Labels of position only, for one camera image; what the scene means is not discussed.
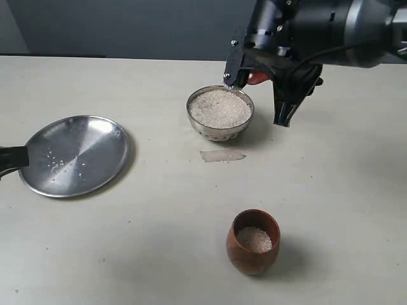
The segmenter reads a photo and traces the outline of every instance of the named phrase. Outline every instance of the brown cup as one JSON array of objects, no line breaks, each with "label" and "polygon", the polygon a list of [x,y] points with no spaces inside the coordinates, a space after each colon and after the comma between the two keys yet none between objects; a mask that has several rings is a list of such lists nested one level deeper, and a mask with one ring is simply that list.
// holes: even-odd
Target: brown cup
[{"label": "brown cup", "polygon": [[[237,240],[238,232],[245,227],[257,227],[265,231],[272,240],[272,249],[254,253],[244,248]],[[280,229],[277,222],[264,211],[246,210],[233,221],[226,239],[226,251],[231,263],[245,275],[262,275],[275,262],[279,254]]]}]

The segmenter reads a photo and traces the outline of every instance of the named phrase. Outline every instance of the pan handle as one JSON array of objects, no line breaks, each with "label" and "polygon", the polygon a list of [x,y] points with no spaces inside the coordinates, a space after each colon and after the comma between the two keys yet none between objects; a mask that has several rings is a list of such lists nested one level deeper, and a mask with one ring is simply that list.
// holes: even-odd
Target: pan handle
[{"label": "pan handle", "polygon": [[29,164],[27,146],[0,147],[0,179]]}]

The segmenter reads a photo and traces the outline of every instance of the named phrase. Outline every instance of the uncooked rice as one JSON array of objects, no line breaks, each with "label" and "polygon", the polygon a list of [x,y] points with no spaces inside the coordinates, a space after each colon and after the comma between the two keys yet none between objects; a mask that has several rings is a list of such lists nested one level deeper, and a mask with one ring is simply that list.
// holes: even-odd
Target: uncooked rice
[{"label": "uncooked rice", "polygon": [[189,110],[197,122],[218,129],[239,126],[252,114],[251,108],[240,97],[223,90],[208,91],[197,96]]},{"label": "uncooked rice", "polygon": [[264,253],[273,247],[272,240],[266,232],[256,227],[245,227],[237,234],[238,242],[254,253]]}]

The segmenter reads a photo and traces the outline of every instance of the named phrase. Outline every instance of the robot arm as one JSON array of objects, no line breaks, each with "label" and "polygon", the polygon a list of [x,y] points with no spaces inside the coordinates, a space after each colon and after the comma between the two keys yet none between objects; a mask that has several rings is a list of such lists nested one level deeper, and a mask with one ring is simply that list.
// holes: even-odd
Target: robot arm
[{"label": "robot arm", "polygon": [[224,85],[239,90],[251,71],[266,73],[274,123],[289,126],[323,83],[322,65],[374,67],[388,53],[407,60],[407,1],[257,0],[249,26],[231,42]]}]

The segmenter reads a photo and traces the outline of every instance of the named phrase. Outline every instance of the table surface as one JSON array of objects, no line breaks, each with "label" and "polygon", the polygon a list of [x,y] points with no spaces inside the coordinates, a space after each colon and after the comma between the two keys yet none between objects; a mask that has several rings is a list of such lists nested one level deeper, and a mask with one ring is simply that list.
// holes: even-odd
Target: table surface
[{"label": "table surface", "polygon": [[[1,304],[405,304],[407,69],[325,67],[272,125],[271,83],[231,144],[201,138],[185,103],[222,62],[0,57],[2,146],[77,114],[113,119],[135,158],[91,196],[55,200],[0,181]],[[205,163],[200,151],[246,159]],[[225,238],[248,208],[282,231],[276,265],[240,274]]]}]

